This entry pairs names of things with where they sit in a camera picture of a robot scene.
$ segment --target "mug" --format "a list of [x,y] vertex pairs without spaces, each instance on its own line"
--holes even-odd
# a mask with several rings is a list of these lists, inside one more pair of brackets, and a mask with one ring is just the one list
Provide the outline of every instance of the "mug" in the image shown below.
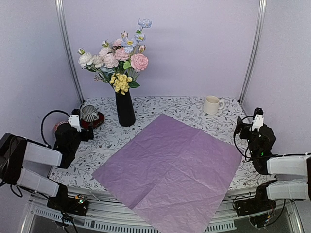
[[210,115],[215,115],[219,109],[224,107],[224,102],[216,96],[206,96],[203,111]]
[[91,123],[99,119],[98,112],[93,105],[84,106],[81,109],[81,118],[85,122]]

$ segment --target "mug handle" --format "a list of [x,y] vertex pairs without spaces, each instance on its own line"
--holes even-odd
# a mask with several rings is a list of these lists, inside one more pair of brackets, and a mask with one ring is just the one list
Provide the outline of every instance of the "mug handle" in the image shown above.
[[218,109],[223,109],[225,106],[225,103],[223,100],[219,100],[219,108]]

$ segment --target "red plate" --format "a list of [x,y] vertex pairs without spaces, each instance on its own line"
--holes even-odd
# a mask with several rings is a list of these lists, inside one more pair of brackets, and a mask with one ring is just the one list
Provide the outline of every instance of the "red plate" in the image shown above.
[[[93,121],[93,128],[94,129],[100,127],[103,124],[104,120],[105,120],[105,117],[104,117],[104,115],[102,113],[98,112],[98,115],[99,115],[99,119],[96,120],[96,121]],[[81,124],[81,127],[83,129],[86,129],[86,130],[88,129],[88,126],[90,125],[90,123],[85,122],[84,120],[81,120],[80,124]]]

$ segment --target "table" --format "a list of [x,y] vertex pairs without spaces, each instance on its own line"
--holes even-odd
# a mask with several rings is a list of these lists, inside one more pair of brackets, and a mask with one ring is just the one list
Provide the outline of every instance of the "table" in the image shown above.
[[[87,99],[84,105],[92,104],[103,113],[104,124],[94,130],[94,140],[80,144],[70,167],[53,168],[50,179],[68,187],[107,192],[91,174],[161,113],[233,144],[237,117],[245,117],[245,114],[236,99],[221,99],[224,108],[216,115],[208,115],[202,110],[203,97],[133,97],[136,122],[131,127],[118,123],[114,98]],[[237,139],[237,144],[243,151],[247,147],[245,140]],[[258,174],[251,163],[242,159],[229,190],[254,188],[270,178]]]

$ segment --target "flower bouquet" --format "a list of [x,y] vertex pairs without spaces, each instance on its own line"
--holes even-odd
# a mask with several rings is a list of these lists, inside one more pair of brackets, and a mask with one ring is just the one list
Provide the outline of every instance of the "flower bouquet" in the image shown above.
[[143,55],[146,47],[140,45],[146,36],[142,33],[144,28],[150,28],[149,19],[138,20],[140,28],[133,38],[129,39],[126,31],[121,38],[112,43],[103,41],[102,49],[96,55],[79,49],[81,55],[79,64],[83,69],[95,72],[95,80],[108,83],[116,92],[116,103],[119,123],[122,126],[131,126],[135,123],[130,88],[137,88],[139,73],[147,68],[148,58]]

